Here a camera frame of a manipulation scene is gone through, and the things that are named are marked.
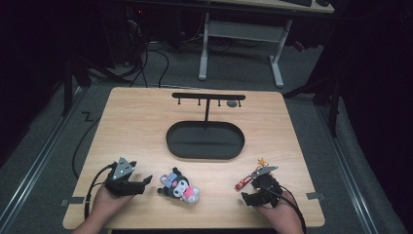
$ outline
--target wire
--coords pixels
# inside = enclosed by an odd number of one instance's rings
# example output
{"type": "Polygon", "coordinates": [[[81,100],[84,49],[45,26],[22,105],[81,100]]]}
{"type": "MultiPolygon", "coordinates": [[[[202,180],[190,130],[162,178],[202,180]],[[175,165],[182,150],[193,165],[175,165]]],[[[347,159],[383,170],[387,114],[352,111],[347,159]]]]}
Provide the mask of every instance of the wire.
{"type": "Polygon", "coordinates": [[[94,187],[96,187],[96,186],[98,186],[98,185],[101,185],[101,184],[104,184],[104,182],[95,183],[95,184],[94,184],[94,187]]]}
{"type": "Polygon", "coordinates": [[[228,41],[228,46],[227,46],[227,48],[225,48],[225,49],[223,49],[223,50],[214,50],[211,46],[208,46],[208,49],[209,49],[210,51],[219,52],[219,53],[226,52],[226,51],[230,50],[230,49],[232,48],[233,42],[234,42],[234,40],[231,39],[231,38],[212,37],[211,39],[212,39],[211,41],[214,41],[216,44],[218,44],[218,46],[219,46],[219,44],[221,44],[221,45],[224,44],[224,43],[220,43],[220,39],[221,39],[221,41],[224,41],[224,42],[225,42],[225,41],[228,41]]]}
{"type": "Polygon", "coordinates": [[[86,201],[85,201],[85,219],[89,216],[89,209],[91,205],[91,198],[92,198],[92,189],[97,185],[95,184],[97,179],[99,178],[100,174],[102,174],[104,171],[108,169],[113,169],[116,167],[117,163],[114,162],[111,165],[108,165],[104,167],[102,170],[100,170],[97,175],[94,177],[94,180],[91,183],[91,186],[89,187],[88,195],[86,195],[86,201]]]}
{"type": "Polygon", "coordinates": [[[86,135],[87,135],[87,134],[89,133],[89,131],[94,127],[94,125],[100,120],[100,118],[101,118],[101,117],[98,117],[98,118],[94,121],[94,123],[89,126],[88,130],[82,135],[82,138],[79,140],[79,143],[77,144],[76,149],[75,149],[75,151],[74,151],[74,153],[73,153],[73,156],[72,156],[72,172],[73,172],[73,174],[75,175],[75,177],[76,177],[77,179],[79,179],[79,175],[76,173],[76,169],[75,169],[76,154],[77,154],[77,152],[78,152],[78,150],[79,150],[79,148],[80,148],[80,145],[82,144],[83,140],[85,139],[86,135]]]}
{"type": "MultiPolygon", "coordinates": [[[[259,186],[260,188],[264,189],[265,191],[276,195],[278,198],[281,198],[281,199],[285,200],[286,203],[288,203],[288,205],[290,205],[290,206],[292,207],[292,209],[294,209],[294,211],[297,213],[298,218],[300,218],[300,221],[301,221],[301,228],[303,229],[303,232],[304,232],[304,233],[307,233],[306,221],[304,220],[303,214],[301,213],[300,209],[298,208],[298,205],[294,205],[291,201],[289,201],[288,199],[286,199],[284,196],[282,196],[282,195],[280,195],[280,194],[278,194],[278,193],[276,193],[276,192],[274,192],[274,191],[271,191],[270,189],[262,186],[261,184],[259,184],[258,186],[259,186]]],[[[285,187],[283,187],[283,186],[280,186],[280,187],[283,188],[283,189],[285,189],[285,190],[291,195],[291,197],[292,197],[292,199],[294,200],[295,204],[297,204],[297,202],[295,201],[295,198],[294,198],[294,196],[292,195],[292,193],[291,193],[288,189],[286,189],[285,187]]]]}
{"type": "Polygon", "coordinates": [[[196,39],[194,39],[194,40],[192,40],[192,41],[186,41],[185,43],[181,44],[181,46],[182,46],[182,47],[185,47],[185,48],[189,48],[189,49],[198,49],[198,48],[201,48],[204,44],[203,44],[203,42],[197,42],[197,41],[199,41],[200,39],[203,39],[203,37],[196,38],[196,39]]]}
{"type": "MultiPolygon", "coordinates": [[[[133,86],[134,82],[136,81],[136,79],[140,75],[140,73],[143,73],[143,70],[145,69],[147,63],[148,63],[148,45],[146,45],[146,47],[145,47],[145,62],[141,65],[140,71],[131,80],[130,87],[133,86]]],[[[146,81],[145,75],[143,75],[143,80],[145,82],[146,88],[148,88],[148,83],[146,81]]]]}
{"type": "Polygon", "coordinates": [[[206,14],[203,13],[202,17],[201,17],[201,22],[200,22],[200,26],[198,27],[197,32],[194,34],[194,36],[188,40],[182,41],[182,43],[186,43],[186,42],[190,42],[190,41],[195,41],[198,40],[200,38],[202,38],[203,36],[199,36],[201,28],[203,28],[203,22],[204,22],[204,18],[205,18],[206,14]]]}
{"type": "MultiPolygon", "coordinates": [[[[138,23],[136,23],[133,20],[128,20],[128,23],[131,23],[133,25],[132,33],[129,33],[129,36],[132,40],[132,42],[131,42],[132,43],[132,48],[131,48],[131,60],[132,60],[132,62],[131,63],[133,63],[134,66],[131,70],[126,71],[125,73],[122,73],[122,74],[119,74],[119,75],[116,74],[116,76],[119,77],[119,78],[128,77],[128,76],[134,74],[135,72],[137,72],[141,68],[140,55],[138,55],[138,54],[140,54],[140,49],[141,49],[140,45],[143,46],[145,44],[144,41],[146,40],[145,38],[147,36],[147,33],[142,34],[141,29],[140,29],[140,25],[138,23]],[[136,29],[138,30],[138,35],[137,35],[137,37],[133,37],[135,32],[136,32],[136,29]]],[[[103,74],[99,71],[98,71],[98,73],[96,73],[96,72],[88,69],[88,72],[91,76],[93,76],[95,78],[98,78],[98,79],[110,78],[106,74],[103,74]]]]}
{"type": "Polygon", "coordinates": [[[164,78],[164,75],[165,75],[165,73],[167,73],[167,70],[168,70],[168,68],[169,68],[169,59],[168,59],[168,57],[167,57],[165,54],[163,54],[163,53],[161,53],[161,52],[158,52],[158,51],[150,51],[150,52],[157,53],[157,54],[165,57],[165,59],[167,60],[167,67],[165,68],[164,73],[162,73],[161,77],[160,77],[159,80],[158,80],[158,88],[161,89],[161,81],[162,81],[162,79],[164,78]]]}
{"type": "Polygon", "coordinates": [[[261,45],[270,44],[269,42],[264,42],[264,41],[252,41],[252,42],[254,43],[253,45],[248,45],[248,43],[244,42],[244,40],[236,40],[234,41],[234,45],[248,47],[248,48],[255,48],[261,45]]]}

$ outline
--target oval tray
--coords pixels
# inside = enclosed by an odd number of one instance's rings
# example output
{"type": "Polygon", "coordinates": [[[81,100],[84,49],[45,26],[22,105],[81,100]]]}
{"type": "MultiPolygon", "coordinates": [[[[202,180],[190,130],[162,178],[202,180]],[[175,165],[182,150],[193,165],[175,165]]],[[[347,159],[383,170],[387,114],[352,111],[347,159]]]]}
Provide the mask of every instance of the oval tray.
{"type": "Polygon", "coordinates": [[[169,128],[167,144],[179,158],[228,160],[243,150],[244,134],[227,122],[181,121],[169,128]]]}

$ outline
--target stuffed toy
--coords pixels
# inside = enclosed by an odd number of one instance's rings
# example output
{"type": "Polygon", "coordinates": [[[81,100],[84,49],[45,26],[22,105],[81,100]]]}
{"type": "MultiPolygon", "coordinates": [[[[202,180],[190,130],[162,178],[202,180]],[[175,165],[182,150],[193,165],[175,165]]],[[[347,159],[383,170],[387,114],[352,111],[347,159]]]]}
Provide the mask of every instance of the stuffed toy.
{"type": "Polygon", "coordinates": [[[192,187],[178,168],[173,168],[169,175],[162,175],[160,181],[164,185],[163,188],[158,188],[160,194],[179,199],[188,205],[196,204],[200,198],[200,189],[192,187]]]}

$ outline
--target metal rail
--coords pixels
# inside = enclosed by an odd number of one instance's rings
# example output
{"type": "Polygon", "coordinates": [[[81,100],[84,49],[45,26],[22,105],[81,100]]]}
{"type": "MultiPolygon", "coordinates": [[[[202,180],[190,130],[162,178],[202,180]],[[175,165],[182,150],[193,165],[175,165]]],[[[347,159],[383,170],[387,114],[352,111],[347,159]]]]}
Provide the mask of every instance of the metal rail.
{"type": "Polygon", "coordinates": [[[368,210],[368,206],[365,203],[364,197],[358,189],[355,178],[353,177],[352,170],[350,169],[346,157],[344,156],[343,150],[340,147],[338,139],[334,137],[328,127],[328,113],[322,107],[316,106],[317,114],[319,115],[325,132],[328,134],[330,142],[334,148],[339,170],[343,176],[344,183],[349,191],[350,198],[352,199],[353,206],[356,209],[360,223],[364,229],[365,233],[376,234],[379,233],[374,223],[373,217],[368,210]]]}
{"type": "Polygon", "coordinates": [[[74,108],[84,97],[86,90],[78,88],[75,92],[74,104],[72,108],[65,116],[61,116],[58,120],[54,130],[49,135],[46,143],[40,150],[33,165],[30,167],[24,179],[21,181],[19,188],[15,192],[15,195],[9,202],[6,209],[0,216],[0,233],[7,233],[12,226],[15,218],[17,217],[21,207],[24,205],[25,200],[36,184],[37,179],[46,167],[49,159],[52,156],[53,149],[55,148],[57,140],[60,138],[62,131],[64,130],[67,121],[73,113],[74,108]]]}

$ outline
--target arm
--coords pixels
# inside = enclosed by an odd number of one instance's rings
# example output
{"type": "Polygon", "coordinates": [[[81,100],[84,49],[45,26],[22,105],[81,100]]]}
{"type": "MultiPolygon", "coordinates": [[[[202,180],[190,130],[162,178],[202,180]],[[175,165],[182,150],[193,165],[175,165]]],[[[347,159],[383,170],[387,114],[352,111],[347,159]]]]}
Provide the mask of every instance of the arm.
{"type": "MultiPolygon", "coordinates": [[[[284,191],[282,196],[295,205],[294,199],[288,192],[284,191]]],[[[277,205],[273,208],[256,206],[254,209],[262,214],[268,220],[270,225],[280,234],[304,233],[301,228],[301,220],[298,217],[298,214],[283,199],[280,199],[277,205]]]]}
{"type": "Polygon", "coordinates": [[[95,234],[98,233],[103,226],[118,213],[122,207],[128,203],[134,195],[125,197],[116,197],[112,195],[104,185],[101,185],[97,190],[94,198],[94,205],[88,218],[80,224],[73,234],[95,234]]]}

